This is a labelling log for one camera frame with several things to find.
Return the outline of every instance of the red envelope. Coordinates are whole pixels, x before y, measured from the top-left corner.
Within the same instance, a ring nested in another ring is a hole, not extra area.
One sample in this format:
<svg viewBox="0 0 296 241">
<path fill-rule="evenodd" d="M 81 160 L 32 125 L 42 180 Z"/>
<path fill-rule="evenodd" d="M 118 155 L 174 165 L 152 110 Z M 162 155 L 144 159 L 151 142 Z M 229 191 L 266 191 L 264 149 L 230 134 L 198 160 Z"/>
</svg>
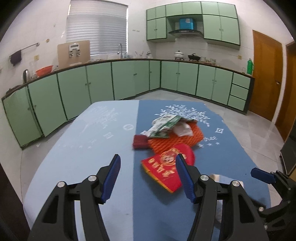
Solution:
<svg viewBox="0 0 296 241">
<path fill-rule="evenodd" d="M 183 143 L 176 144 L 168 151 L 141 161 L 147 174 L 170 193 L 181 186 L 181 180 L 176 170 L 176 156 L 179 153 L 183 155 L 188 165 L 194 165 L 194 153 L 190 146 Z"/>
</svg>

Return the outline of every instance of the window blind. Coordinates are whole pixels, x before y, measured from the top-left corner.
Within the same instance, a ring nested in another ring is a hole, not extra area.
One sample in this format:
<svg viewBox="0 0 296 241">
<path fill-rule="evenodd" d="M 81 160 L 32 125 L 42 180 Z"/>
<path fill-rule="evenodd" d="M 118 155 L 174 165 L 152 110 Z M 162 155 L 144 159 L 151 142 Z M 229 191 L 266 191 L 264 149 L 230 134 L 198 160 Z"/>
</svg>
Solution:
<svg viewBox="0 0 296 241">
<path fill-rule="evenodd" d="M 90 40 L 91 55 L 126 52 L 127 6 L 96 0 L 71 0 L 66 41 Z"/>
</svg>

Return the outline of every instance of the blue box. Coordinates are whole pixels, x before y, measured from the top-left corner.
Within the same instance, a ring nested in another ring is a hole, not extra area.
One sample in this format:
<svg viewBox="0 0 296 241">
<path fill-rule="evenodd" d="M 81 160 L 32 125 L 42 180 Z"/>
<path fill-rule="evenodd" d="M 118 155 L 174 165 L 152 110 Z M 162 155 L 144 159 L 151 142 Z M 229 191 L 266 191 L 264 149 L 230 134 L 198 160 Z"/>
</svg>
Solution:
<svg viewBox="0 0 296 241">
<path fill-rule="evenodd" d="M 193 29 L 193 19 L 192 18 L 180 18 L 179 27 L 180 27 L 180 29 Z"/>
</svg>

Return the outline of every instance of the dark towel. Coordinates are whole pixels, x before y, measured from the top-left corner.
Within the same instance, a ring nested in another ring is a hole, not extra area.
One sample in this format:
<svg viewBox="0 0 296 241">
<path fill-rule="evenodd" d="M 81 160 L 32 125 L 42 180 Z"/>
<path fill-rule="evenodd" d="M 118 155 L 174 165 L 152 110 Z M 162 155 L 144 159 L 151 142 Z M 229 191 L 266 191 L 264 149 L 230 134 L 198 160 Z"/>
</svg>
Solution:
<svg viewBox="0 0 296 241">
<path fill-rule="evenodd" d="M 16 64 L 18 64 L 21 60 L 22 60 L 22 51 L 16 51 L 15 53 L 13 53 L 10 57 L 10 62 L 13 64 L 13 66 L 15 66 Z"/>
</svg>

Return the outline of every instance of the white tile wall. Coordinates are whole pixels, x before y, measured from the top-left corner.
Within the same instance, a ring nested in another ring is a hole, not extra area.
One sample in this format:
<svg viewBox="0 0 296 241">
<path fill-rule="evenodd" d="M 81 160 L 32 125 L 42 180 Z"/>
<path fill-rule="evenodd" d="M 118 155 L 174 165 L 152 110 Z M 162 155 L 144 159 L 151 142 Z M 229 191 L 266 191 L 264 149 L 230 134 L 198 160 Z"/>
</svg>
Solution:
<svg viewBox="0 0 296 241">
<path fill-rule="evenodd" d="M 154 58 L 172 59 L 177 50 L 186 55 L 196 53 L 207 58 L 217 59 L 221 66 L 240 71 L 245 67 L 249 58 L 253 59 L 252 30 L 262 32 L 277 41 L 287 44 L 292 37 L 276 13 L 263 0 L 219 0 L 220 2 L 235 4 L 240 23 L 241 49 L 233 50 L 216 45 L 208 45 L 201 38 L 177 39 L 175 43 L 148 43 L 146 41 L 146 9 L 188 0 L 114 0 L 128 5 L 128 52 L 129 54 L 151 51 Z M 70 0 L 33 0 L 13 21 L 2 41 L 0 42 L 0 96 L 22 83 L 22 72 L 29 68 L 34 55 L 39 55 L 36 68 L 57 65 L 57 45 L 65 42 L 65 28 L 67 11 Z M 13 67 L 8 61 L 9 55 L 33 43 L 40 42 L 40 46 L 31 47 L 22 52 L 22 61 Z M 116 55 L 105 55 L 101 58 L 116 58 Z M 12 174 L 19 172 L 21 150 L 10 130 L 3 108 L 0 109 L 0 155 L 1 164 L 9 179 L 17 190 L 19 179 Z"/>
</svg>

